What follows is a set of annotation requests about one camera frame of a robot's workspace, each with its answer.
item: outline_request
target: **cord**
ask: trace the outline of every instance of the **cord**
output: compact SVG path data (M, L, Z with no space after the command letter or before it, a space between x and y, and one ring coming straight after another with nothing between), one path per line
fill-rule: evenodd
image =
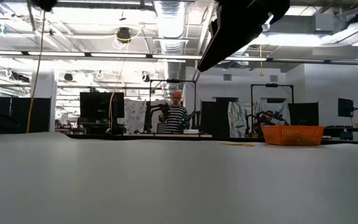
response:
M343 21L341 18L339 18L339 16L337 14L334 14L334 16L341 22L347 23L346 21Z
M37 81L38 81L38 74L40 72L42 50L43 50L43 47L44 47L45 13L46 13L46 11L44 11L44 18L42 19L41 47L40 47L41 49L40 49L40 55L39 55L39 58L38 58L37 73L35 74L34 89L33 89L32 94L31 94L29 116L27 118L27 131L26 131L27 134L30 133L31 111L32 111L32 106L34 104L35 89L37 88Z
M129 44L127 44L126 53L128 53L128 48L129 48ZM111 113L112 108L111 108L111 102L112 102L112 99L113 99L113 97L114 97L114 94L116 93L119 80L121 79L122 70L124 69L124 64L125 64L125 58L124 58L124 60L122 61L122 65L121 65L121 69L120 69L120 72L119 72L119 76L118 76L118 78L117 78L116 86L114 87L114 89L113 89L113 91L112 91L112 94L111 94L111 96L110 96L110 104L109 104L109 123L108 123L109 129L108 129L106 132L108 132L109 130L111 130L111 127L112 127L112 113Z
M302 10L301 11L301 13L299 14L299 16L300 15L302 15L306 10L308 10L308 8L310 8L310 7L312 7L313 9L315 9L316 10L316 12L317 13L319 13L319 11L318 11L318 9L315 7L315 6L313 6L313 5L309 5L308 7L306 7L304 10Z

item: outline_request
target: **desk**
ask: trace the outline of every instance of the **desk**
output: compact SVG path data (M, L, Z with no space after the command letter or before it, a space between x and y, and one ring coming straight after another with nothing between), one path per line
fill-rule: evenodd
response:
M358 132L358 128L348 128L348 127L325 127L324 128L324 136L331 136L331 137L340 137L342 140L353 140L353 135L347 135L343 133L353 133Z
M252 144L1 135L0 223L358 222L358 145Z
M135 134L139 136L147 136L147 137L177 137L177 138L211 138L212 135L210 134Z

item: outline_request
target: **pipe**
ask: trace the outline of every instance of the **pipe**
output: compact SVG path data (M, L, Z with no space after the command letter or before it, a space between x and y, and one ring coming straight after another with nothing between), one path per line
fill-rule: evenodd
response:
M158 36L162 38L178 38L185 36L186 7L187 3L179 1L154 1L158 14ZM161 40L163 54L181 55L184 53L185 43L180 40ZM185 70L182 71L181 63L164 62L164 74L166 79L185 79Z

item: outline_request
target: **orange basket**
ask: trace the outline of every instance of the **orange basket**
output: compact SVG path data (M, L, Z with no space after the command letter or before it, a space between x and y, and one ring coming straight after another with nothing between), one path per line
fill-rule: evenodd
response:
M265 142L279 146L318 146L323 138L321 126L263 126Z

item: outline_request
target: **computer monitor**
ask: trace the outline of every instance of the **computer monitor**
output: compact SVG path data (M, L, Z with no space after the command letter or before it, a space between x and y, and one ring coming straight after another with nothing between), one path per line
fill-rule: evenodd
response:
M88 120L107 120L112 93L80 93L81 118ZM124 117L124 93L115 93L111 103L112 114L116 118Z
M338 99L338 116L352 118L353 111L354 111L354 106L352 100L341 99L341 98Z

